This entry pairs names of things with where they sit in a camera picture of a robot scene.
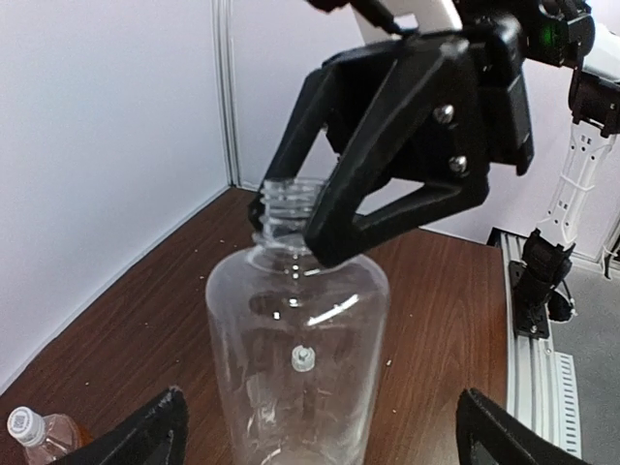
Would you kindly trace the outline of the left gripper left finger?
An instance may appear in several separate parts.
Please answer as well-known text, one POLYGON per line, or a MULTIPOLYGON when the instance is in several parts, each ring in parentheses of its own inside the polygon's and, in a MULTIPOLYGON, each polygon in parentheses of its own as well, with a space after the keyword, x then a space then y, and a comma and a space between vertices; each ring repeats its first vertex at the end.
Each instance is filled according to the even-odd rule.
POLYGON ((188 437, 188 406, 183 391, 168 387, 110 432, 57 459, 57 464, 182 464, 188 437))

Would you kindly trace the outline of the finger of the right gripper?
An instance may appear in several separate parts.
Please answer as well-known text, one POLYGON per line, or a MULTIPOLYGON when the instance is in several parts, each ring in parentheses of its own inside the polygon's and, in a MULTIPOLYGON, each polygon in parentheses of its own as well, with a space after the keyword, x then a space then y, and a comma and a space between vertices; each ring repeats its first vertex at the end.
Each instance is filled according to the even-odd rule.
POLYGON ((261 217, 266 213, 264 202, 268 197, 282 196, 293 202, 310 198, 310 184, 297 182, 297 175, 329 116, 342 107, 344 81, 342 67, 329 65, 313 71, 303 82, 284 135, 261 184, 262 192, 248 205, 248 220, 255 232, 263 230, 261 217))

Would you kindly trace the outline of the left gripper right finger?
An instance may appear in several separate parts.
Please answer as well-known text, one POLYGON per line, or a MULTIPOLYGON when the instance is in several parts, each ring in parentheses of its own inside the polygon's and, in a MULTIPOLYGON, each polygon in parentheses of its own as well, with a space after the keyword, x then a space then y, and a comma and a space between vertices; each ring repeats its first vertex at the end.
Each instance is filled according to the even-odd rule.
POLYGON ((456 410, 461 464, 582 464, 549 443, 475 388, 461 392, 456 410))

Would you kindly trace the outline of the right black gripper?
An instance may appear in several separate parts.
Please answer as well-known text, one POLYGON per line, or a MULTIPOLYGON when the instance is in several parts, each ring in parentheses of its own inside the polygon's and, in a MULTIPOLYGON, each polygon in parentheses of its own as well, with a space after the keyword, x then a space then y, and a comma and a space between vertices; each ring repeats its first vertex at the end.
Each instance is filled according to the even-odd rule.
POLYGON ((326 121, 340 158, 304 232, 322 265, 482 204, 489 163, 527 172, 534 148, 522 42, 516 21, 479 21, 323 63, 344 79, 344 106, 326 121))

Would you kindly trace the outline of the amber tea bottle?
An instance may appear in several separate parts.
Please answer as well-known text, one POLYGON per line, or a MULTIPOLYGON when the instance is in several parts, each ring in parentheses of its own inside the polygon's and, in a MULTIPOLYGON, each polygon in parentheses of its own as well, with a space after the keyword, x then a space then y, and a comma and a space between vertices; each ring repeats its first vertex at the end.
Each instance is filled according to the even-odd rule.
POLYGON ((42 417, 46 422, 45 439, 35 447, 21 445, 27 464, 49 464, 93 441, 88 430, 68 415, 51 414, 42 417))

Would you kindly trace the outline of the white tea bottle cap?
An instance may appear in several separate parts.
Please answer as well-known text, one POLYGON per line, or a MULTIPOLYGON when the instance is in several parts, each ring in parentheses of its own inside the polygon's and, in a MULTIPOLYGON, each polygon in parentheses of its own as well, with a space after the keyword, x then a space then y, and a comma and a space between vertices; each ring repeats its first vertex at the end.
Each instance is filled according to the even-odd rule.
POLYGON ((46 437, 46 422, 30 408, 15 408, 8 417, 9 434, 26 448, 38 446, 46 437))

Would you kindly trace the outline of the clear plastic bottle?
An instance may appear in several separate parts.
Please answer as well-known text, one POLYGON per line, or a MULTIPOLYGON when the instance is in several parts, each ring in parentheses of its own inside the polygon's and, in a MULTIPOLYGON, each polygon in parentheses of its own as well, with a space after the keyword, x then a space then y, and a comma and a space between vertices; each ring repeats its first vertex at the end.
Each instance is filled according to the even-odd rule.
POLYGON ((321 265, 302 230, 321 190, 264 202, 263 230, 210 273, 205 300, 237 464, 360 464, 378 390, 389 285, 360 255, 321 265), (311 347, 297 373, 292 349, 311 347))

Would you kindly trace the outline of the white flip bottle cap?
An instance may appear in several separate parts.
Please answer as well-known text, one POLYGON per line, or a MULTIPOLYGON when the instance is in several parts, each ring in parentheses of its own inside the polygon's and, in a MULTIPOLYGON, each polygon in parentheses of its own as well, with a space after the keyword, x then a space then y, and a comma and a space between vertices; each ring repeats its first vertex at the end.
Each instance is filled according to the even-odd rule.
POLYGON ((292 349, 291 365, 295 372, 306 373, 314 369, 316 353, 313 348, 297 345, 292 349))

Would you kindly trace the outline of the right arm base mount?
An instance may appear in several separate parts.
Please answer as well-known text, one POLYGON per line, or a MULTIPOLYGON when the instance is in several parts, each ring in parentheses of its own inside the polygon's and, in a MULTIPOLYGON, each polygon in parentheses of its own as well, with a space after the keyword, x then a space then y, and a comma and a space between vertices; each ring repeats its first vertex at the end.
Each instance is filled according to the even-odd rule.
POLYGON ((566 286, 573 249, 552 245, 535 229, 524 243, 520 260, 509 262, 516 335, 548 339, 550 321, 566 323, 574 315, 574 300, 566 286))

